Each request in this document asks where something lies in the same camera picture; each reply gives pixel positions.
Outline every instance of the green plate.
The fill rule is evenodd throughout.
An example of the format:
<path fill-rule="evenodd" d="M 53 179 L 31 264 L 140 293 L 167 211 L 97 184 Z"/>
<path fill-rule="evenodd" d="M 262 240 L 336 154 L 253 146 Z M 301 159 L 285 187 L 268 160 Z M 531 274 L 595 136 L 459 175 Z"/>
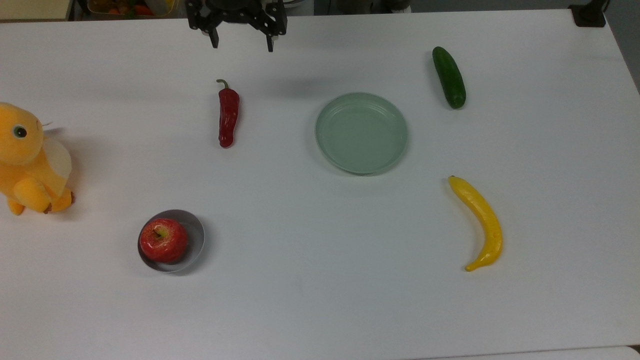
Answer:
<path fill-rule="evenodd" d="M 391 167 L 407 143 L 402 113 L 380 96 L 345 94 L 324 107 L 316 122 L 316 141 L 335 166 L 354 174 Z"/>

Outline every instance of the metal bowl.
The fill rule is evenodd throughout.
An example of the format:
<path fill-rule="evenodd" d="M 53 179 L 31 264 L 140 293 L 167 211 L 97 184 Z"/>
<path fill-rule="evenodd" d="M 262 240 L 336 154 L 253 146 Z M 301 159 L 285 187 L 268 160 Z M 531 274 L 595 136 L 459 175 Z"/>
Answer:
<path fill-rule="evenodd" d="M 204 247 L 204 228 L 202 227 L 202 223 L 198 220 L 198 218 L 184 210 L 167 210 L 163 211 L 160 214 L 155 215 L 150 218 L 145 225 L 142 227 L 144 229 L 147 224 L 157 218 L 170 218 L 178 221 L 187 232 L 187 247 L 184 249 L 184 253 L 180 257 L 180 259 L 172 262 L 172 263 L 158 263 L 157 261 L 150 260 L 140 248 L 140 235 L 138 235 L 138 254 L 140 254 L 140 258 L 145 262 L 150 268 L 160 271 L 160 272 L 177 272 L 187 268 L 189 265 L 193 264 L 202 248 Z"/>

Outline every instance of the plush toy eye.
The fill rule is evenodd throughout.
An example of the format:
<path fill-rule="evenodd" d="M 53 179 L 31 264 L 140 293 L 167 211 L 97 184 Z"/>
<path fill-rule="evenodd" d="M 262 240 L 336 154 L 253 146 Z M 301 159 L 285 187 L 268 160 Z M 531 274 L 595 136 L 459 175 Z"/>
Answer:
<path fill-rule="evenodd" d="M 13 127 L 13 135 L 18 139 L 24 138 L 27 136 L 27 130 L 22 125 L 16 125 Z"/>

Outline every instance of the chili pepper stem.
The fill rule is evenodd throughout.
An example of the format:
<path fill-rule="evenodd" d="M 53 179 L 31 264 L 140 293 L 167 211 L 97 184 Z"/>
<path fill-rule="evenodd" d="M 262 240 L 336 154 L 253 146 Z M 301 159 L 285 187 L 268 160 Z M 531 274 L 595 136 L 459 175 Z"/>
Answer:
<path fill-rule="evenodd" d="M 229 88 L 229 84 L 227 84 L 227 82 L 226 82 L 226 81 L 224 81 L 224 80 L 222 80 L 222 79 L 218 79 L 218 80 L 216 80 L 216 82 L 217 82 L 217 83 L 224 83 L 224 84 L 225 84 L 225 89 L 228 89 L 228 88 Z"/>

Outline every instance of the toy vegetable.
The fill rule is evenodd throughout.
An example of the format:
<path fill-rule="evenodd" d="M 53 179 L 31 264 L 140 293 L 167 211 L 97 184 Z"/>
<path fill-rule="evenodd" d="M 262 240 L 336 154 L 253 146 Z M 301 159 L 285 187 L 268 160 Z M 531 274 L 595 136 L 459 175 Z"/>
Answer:
<path fill-rule="evenodd" d="M 61 211 L 74 202 L 66 188 L 71 157 L 57 142 L 44 136 L 32 113 L 0 102 L 0 192 L 12 213 L 27 207 L 39 213 Z"/>
<path fill-rule="evenodd" d="M 440 46 L 434 47 L 431 54 L 447 102 L 452 108 L 460 109 L 467 100 L 467 91 L 456 61 Z"/>
<path fill-rule="evenodd" d="M 240 96 L 229 88 L 229 84 L 226 81 L 222 79 L 216 81 L 225 84 L 225 88 L 218 93 L 220 97 L 220 134 L 218 140 L 220 141 L 220 146 L 227 148 L 234 142 L 234 128 L 238 118 Z"/>

